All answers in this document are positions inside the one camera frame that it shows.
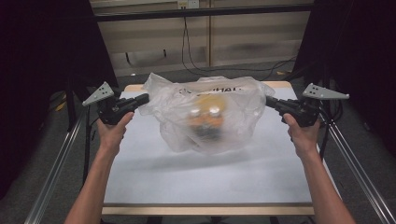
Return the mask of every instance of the hand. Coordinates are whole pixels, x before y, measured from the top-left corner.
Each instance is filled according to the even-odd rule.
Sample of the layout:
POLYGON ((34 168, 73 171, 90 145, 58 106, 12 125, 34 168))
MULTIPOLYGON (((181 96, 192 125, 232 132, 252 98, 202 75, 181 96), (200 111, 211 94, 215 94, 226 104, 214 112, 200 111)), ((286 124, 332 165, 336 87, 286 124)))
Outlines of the hand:
POLYGON ((120 151, 120 143, 126 132, 125 126, 134 116, 133 112, 127 113, 117 125, 106 125, 100 119, 96 121, 100 136, 100 149, 110 156, 117 156, 120 151))
POLYGON ((296 147, 296 154, 301 160, 305 160, 312 155, 318 155, 317 141, 320 122, 310 127, 301 128, 295 118, 290 114, 283 116, 289 125, 288 133, 296 147))

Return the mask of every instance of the silver metal bracket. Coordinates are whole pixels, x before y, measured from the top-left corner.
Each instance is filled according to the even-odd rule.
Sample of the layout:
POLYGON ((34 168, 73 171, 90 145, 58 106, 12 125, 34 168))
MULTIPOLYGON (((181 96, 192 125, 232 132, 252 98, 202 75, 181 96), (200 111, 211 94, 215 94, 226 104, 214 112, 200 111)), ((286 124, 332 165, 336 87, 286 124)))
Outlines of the silver metal bracket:
POLYGON ((107 82, 104 82, 102 86, 100 86, 87 100, 82 102, 82 105, 91 105, 98 101, 104 100, 110 96, 114 95, 114 91, 111 90, 111 87, 107 82))
POLYGON ((326 88, 309 84, 303 92, 303 96, 319 100, 345 100, 349 99, 349 94, 343 94, 338 91, 328 90, 326 88))

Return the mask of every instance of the finger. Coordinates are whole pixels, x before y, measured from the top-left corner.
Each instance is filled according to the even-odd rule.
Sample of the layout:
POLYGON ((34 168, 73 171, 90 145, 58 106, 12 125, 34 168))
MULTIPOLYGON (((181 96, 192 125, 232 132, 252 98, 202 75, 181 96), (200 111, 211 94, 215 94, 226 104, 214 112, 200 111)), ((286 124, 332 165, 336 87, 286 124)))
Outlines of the finger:
POLYGON ((129 121, 131 121, 131 119, 134 117, 134 112, 129 112, 126 115, 124 115, 124 117, 120 120, 119 125, 121 125, 122 127, 125 127, 129 121))
POLYGON ((319 119, 317 119, 317 121, 315 122, 314 126, 317 129, 320 127, 320 120, 319 119))
POLYGON ((300 126, 297 123, 297 120, 291 114, 284 114, 283 118, 285 119, 286 123, 290 126, 291 130, 300 128, 300 126))
POLYGON ((290 136, 290 141, 293 142, 293 136, 292 136, 291 128, 288 129, 288 134, 290 136))
POLYGON ((122 130, 122 138, 121 139, 123 139, 123 137, 125 136, 125 133, 126 133, 126 128, 124 127, 122 130))
POLYGON ((105 124, 102 122, 101 119, 98 119, 98 120, 96 121, 96 124, 97 124, 97 125, 105 125, 105 124))

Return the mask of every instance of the transparent plastic bag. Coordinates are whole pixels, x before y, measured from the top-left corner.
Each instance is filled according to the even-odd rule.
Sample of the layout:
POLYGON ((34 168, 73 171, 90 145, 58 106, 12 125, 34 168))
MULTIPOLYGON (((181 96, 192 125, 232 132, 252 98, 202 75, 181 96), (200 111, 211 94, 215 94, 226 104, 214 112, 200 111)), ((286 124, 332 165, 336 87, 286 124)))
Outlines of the transparent plastic bag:
POLYGON ((275 93, 252 77, 172 83, 153 73, 143 89, 150 101, 139 111, 160 122, 167 145, 176 152, 191 148, 205 154, 243 147, 262 116, 265 95, 275 93))

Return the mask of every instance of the metal rod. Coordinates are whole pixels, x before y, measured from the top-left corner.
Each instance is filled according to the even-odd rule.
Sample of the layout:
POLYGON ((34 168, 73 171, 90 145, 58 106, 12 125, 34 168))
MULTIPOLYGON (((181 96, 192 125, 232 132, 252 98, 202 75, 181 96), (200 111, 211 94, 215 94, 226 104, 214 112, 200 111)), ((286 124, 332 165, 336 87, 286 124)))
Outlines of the metal rod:
POLYGON ((29 215, 24 222, 25 224, 40 223, 41 218, 44 215, 44 211, 46 210, 47 205, 50 201, 50 197, 52 196, 52 192, 55 188, 56 182, 58 181, 59 175, 61 174, 62 168, 64 167, 64 162, 67 159, 69 150, 73 145, 74 140, 76 139, 78 129, 80 127, 83 117, 84 111, 81 112, 76 124, 73 126, 73 129, 67 134, 66 138, 64 139, 64 143, 62 144, 58 157, 56 158, 55 163, 53 163, 52 165, 52 169, 49 172, 49 176, 47 177, 47 180, 44 183, 40 194, 38 195, 37 199, 35 199, 33 208, 30 210, 29 215))
POLYGON ((88 105, 85 115, 85 157, 84 157, 84 170, 82 172, 82 185, 84 185, 85 180, 88 176, 88 171, 90 170, 90 155, 91 155, 91 130, 92 126, 90 124, 90 113, 91 106, 88 105))
POLYGON ((334 139, 336 145, 343 154, 346 163, 348 164, 350 170, 353 175, 358 180, 361 185, 362 190, 366 194, 367 199, 372 204, 372 207, 378 214, 378 217, 381 219, 381 222, 384 224, 394 224, 396 223, 396 219, 394 215, 390 212, 389 206, 385 202, 381 193, 375 187, 369 176, 366 174, 352 149, 350 148, 347 140, 341 134, 335 123, 330 124, 330 133, 332 138, 334 139))
POLYGON ((96 21, 136 21, 167 18, 203 17, 203 16, 224 16, 240 14, 278 13, 311 11, 318 7, 340 7, 342 4, 295 4, 277 5, 264 7, 209 7, 184 10, 163 10, 148 12, 128 12, 128 13, 103 13, 96 14, 96 21))

